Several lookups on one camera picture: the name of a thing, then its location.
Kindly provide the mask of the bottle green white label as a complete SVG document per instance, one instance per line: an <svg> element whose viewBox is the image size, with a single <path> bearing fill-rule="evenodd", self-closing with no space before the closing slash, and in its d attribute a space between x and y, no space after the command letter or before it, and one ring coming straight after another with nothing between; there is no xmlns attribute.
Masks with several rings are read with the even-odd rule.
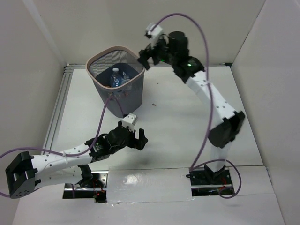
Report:
<svg viewBox="0 0 300 225"><path fill-rule="evenodd" d="M119 73L119 69L118 68L113 68L112 69L112 75L110 78L110 85L112 88L117 88L119 86L122 85L122 76Z"/></svg>

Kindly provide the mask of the clear bottle blue label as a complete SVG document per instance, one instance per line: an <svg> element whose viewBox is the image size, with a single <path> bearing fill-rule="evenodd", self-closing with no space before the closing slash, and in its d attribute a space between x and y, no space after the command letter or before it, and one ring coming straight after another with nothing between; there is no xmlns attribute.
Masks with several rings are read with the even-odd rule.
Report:
<svg viewBox="0 0 300 225"><path fill-rule="evenodd" d="M121 84L124 85L127 82L129 82L131 80L130 76L128 74L126 74L125 72L122 72L122 82Z"/></svg>

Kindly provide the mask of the bottle red label red cap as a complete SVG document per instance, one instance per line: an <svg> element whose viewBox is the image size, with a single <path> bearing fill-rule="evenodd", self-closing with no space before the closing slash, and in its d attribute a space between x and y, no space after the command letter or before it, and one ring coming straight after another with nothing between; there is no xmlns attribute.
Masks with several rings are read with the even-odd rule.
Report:
<svg viewBox="0 0 300 225"><path fill-rule="evenodd" d="M116 99L124 99L131 95L131 91L129 90L118 90L109 93L109 96L113 96Z"/></svg>

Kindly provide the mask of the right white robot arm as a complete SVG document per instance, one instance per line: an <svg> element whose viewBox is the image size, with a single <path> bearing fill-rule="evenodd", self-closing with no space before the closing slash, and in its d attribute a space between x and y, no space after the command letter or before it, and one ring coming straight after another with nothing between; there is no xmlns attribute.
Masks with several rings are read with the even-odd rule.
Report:
<svg viewBox="0 0 300 225"><path fill-rule="evenodd" d="M210 109L209 124L204 142L211 144L211 166L205 164L205 180L214 184L225 170L227 153L245 120L243 111L236 111L209 80L202 63L189 54L188 38L181 31L169 35L162 31L147 31L150 43L139 52L138 61L146 70L150 69L149 59L154 65L164 62Z"/></svg>

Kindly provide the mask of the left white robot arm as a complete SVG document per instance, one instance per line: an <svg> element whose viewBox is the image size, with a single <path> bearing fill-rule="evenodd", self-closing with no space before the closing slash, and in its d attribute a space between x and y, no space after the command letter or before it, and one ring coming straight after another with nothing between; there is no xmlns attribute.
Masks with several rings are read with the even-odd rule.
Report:
<svg viewBox="0 0 300 225"><path fill-rule="evenodd" d="M135 131L119 126L57 155L21 152L5 169L8 197L18 199L41 187L61 183L87 187L93 177L89 164L107 159L125 147L142 150L147 142L143 129L139 129L136 138Z"/></svg>

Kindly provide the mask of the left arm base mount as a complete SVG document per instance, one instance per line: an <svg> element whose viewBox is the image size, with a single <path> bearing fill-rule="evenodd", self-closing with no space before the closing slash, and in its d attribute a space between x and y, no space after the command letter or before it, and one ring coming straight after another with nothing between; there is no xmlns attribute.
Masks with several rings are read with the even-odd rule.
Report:
<svg viewBox="0 0 300 225"><path fill-rule="evenodd" d="M62 199L92 199L96 203L107 203L108 173L109 171L92 171L92 180L82 187L66 183Z"/></svg>

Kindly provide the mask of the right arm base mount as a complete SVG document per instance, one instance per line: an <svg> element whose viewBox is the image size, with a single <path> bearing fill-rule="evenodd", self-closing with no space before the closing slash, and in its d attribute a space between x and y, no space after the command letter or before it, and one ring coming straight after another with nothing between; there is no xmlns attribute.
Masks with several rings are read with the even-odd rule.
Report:
<svg viewBox="0 0 300 225"><path fill-rule="evenodd" d="M219 172L212 172L205 166L186 174L186 178L190 180L193 197L235 194L229 169L225 167Z"/></svg>

